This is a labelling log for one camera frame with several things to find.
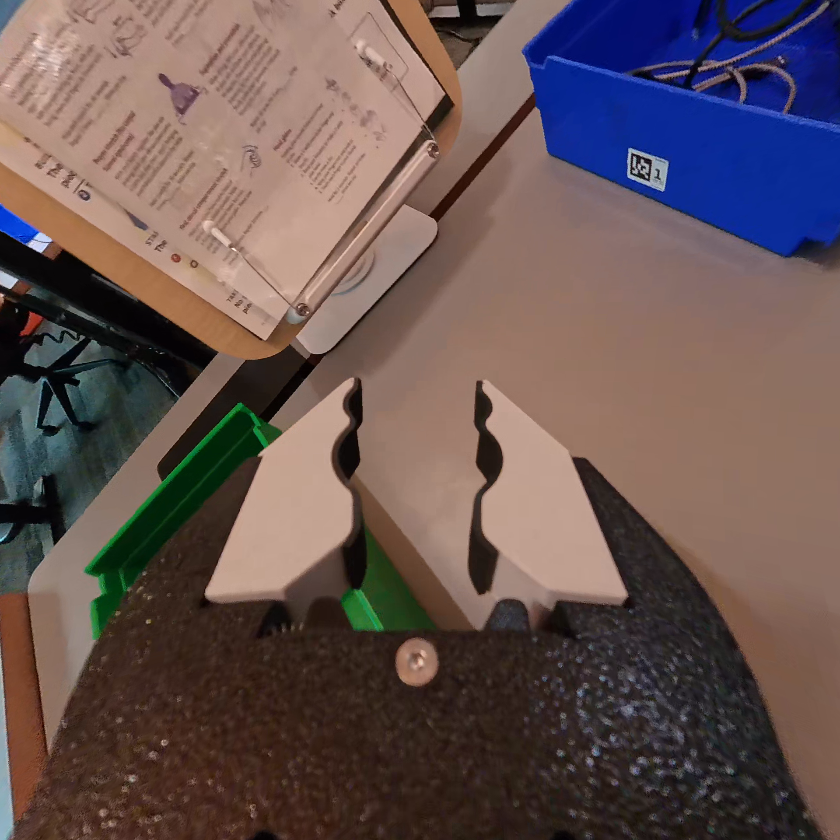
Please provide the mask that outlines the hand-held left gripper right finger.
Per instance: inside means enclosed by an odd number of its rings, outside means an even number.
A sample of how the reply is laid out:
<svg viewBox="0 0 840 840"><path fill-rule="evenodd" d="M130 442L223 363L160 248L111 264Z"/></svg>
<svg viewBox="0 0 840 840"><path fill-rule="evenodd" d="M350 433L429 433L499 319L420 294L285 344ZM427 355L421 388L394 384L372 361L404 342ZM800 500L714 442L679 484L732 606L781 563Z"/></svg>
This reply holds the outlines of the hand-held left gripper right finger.
<svg viewBox="0 0 840 840"><path fill-rule="evenodd" d="M481 484L471 504L469 592L548 627L558 606L626 606L629 592L570 451L488 380L476 383Z"/></svg>

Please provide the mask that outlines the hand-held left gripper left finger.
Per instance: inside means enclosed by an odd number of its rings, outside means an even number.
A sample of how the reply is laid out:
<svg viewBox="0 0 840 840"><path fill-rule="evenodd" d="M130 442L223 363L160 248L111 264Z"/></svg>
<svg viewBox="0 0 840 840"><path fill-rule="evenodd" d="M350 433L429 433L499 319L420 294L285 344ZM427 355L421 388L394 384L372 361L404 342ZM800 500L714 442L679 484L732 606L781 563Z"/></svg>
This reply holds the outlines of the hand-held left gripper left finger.
<svg viewBox="0 0 840 840"><path fill-rule="evenodd" d="M366 573L359 492L362 383L351 377L257 458L257 468L205 589L213 604L281 604L304 621L340 603Z"/></svg>

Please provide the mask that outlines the green plastic bin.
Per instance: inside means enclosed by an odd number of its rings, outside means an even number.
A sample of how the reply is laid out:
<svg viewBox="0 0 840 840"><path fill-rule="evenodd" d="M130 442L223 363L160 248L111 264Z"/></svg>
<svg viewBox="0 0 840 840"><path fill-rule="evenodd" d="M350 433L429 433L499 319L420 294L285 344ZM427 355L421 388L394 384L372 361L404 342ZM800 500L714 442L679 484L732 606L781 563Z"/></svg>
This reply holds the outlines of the green plastic bin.
<svg viewBox="0 0 840 840"><path fill-rule="evenodd" d="M163 479L85 569L98 580L100 591L90 604L94 640L165 543L238 467L279 436L277 427L239 403ZM388 632L435 629L432 618L368 528L365 539L364 582L341 598L352 628Z"/></svg>

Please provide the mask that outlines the blue plastic bin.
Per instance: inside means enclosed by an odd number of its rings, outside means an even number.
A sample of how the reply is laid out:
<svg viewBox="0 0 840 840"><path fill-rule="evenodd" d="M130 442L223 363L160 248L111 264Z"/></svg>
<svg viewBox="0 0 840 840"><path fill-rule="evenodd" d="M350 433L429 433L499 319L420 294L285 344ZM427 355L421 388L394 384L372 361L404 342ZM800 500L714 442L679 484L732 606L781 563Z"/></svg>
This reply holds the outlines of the blue plastic bin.
<svg viewBox="0 0 840 840"><path fill-rule="evenodd" d="M838 240L838 2L570 2L522 54L553 157L780 256Z"/></svg>

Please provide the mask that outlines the black office chair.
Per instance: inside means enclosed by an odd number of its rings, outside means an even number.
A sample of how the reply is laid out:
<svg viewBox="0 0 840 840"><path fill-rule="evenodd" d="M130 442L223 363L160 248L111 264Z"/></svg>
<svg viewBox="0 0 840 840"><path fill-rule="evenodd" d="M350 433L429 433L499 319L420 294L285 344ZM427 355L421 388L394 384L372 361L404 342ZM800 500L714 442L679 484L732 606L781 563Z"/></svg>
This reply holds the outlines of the black office chair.
<svg viewBox="0 0 840 840"><path fill-rule="evenodd" d="M59 425L47 424L50 404L57 400L66 419L82 432L95 428L94 423L81 421L71 404L68 387L79 385L79 374L110 364L111 359L97 359L78 363L77 359L91 343L90 338L63 329L58 335L50 332L28 332L31 311L12 298L2 296L1 310L1 382L19 377L33 385L40 385L36 428L42 435L51 437L60 431ZM64 339L74 341L70 349L47 365L30 364L27 353L35 346L42 346L46 340L61 344Z"/></svg>

